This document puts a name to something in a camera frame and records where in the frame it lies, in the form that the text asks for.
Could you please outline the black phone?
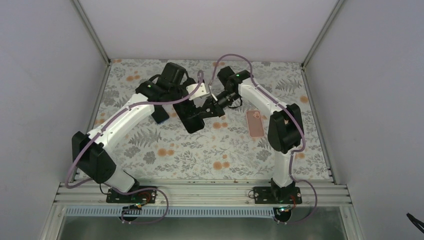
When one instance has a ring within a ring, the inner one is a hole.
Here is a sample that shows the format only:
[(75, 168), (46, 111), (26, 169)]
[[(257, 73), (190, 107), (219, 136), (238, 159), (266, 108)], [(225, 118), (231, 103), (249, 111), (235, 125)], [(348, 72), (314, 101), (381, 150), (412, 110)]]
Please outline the black phone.
[(193, 134), (205, 127), (205, 123), (198, 116), (197, 107), (192, 100), (173, 104), (173, 108), (189, 134)]

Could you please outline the blue smartphone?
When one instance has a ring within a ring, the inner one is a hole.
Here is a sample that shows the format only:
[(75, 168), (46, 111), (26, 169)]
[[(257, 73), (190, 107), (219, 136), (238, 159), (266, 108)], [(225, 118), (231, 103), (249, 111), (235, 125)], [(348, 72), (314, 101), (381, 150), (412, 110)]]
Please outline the blue smartphone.
[(162, 105), (155, 105), (151, 116), (157, 124), (161, 124), (170, 118), (168, 112)]

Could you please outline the pink phone case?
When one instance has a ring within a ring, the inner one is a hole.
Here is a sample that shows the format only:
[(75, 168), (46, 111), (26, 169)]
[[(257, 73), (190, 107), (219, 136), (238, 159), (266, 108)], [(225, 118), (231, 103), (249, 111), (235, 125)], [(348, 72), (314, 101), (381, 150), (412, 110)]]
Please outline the pink phone case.
[(249, 136), (252, 138), (264, 137), (265, 132), (261, 113), (258, 110), (248, 110), (245, 115)]

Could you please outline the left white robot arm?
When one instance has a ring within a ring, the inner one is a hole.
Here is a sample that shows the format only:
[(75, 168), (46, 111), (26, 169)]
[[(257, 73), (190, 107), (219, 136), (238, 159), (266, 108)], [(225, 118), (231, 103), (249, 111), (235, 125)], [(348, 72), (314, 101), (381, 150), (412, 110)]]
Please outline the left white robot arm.
[(168, 119), (164, 105), (191, 104), (203, 89), (204, 72), (197, 72), (197, 79), (189, 77), (187, 70), (173, 62), (165, 65), (162, 73), (142, 82), (129, 100), (104, 123), (87, 133), (76, 132), (71, 139), (72, 165), (68, 170), (65, 186), (73, 189), (79, 183), (69, 184), (75, 169), (88, 178), (104, 184), (122, 195), (137, 192), (139, 182), (119, 167), (109, 153), (139, 122), (151, 116), (157, 123)]

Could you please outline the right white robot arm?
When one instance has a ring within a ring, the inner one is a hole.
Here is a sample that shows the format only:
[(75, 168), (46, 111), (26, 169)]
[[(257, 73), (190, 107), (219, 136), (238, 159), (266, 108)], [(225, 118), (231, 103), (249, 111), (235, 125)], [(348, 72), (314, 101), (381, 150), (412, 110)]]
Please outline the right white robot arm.
[(274, 197), (281, 201), (296, 186), (291, 172), (293, 159), (289, 155), (305, 140), (300, 107), (278, 100), (258, 84), (247, 70), (235, 73), (226, 66), (220, 71), (214, 70), (212, 75), (218, 77), (224, 90), (217, 96), (210, 95), (200, 108), (198, 116), (202, 119), (221, 117), (225, 114), (225, 108), (235, 100), (242, 99), (248, 100), (262, 114), (269, 116), (267, 140), (275, 151), (270, 188)]

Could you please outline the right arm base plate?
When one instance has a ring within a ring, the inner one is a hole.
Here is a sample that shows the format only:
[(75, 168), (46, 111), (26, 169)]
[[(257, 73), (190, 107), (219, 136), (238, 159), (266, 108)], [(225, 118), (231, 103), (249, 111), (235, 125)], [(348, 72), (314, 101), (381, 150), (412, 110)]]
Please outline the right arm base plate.
[(257, 205), (288, 205), (303, 203), (300, 188), (296, 186), (283, 188), (256, 186), (252, 191), (254, 202)]

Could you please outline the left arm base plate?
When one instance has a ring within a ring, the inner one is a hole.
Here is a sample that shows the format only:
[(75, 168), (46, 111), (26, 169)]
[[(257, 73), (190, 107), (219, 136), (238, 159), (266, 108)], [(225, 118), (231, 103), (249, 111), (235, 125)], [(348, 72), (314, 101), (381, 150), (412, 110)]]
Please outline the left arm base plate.
[(154, 204), (156, 201), (157, 190), (155, 186), (138, 186), (133, 188), (130, 192), (137, 191), (132, 194), (121, 194), (113, 189), (109, 189), (106, 202), (117, 204)]

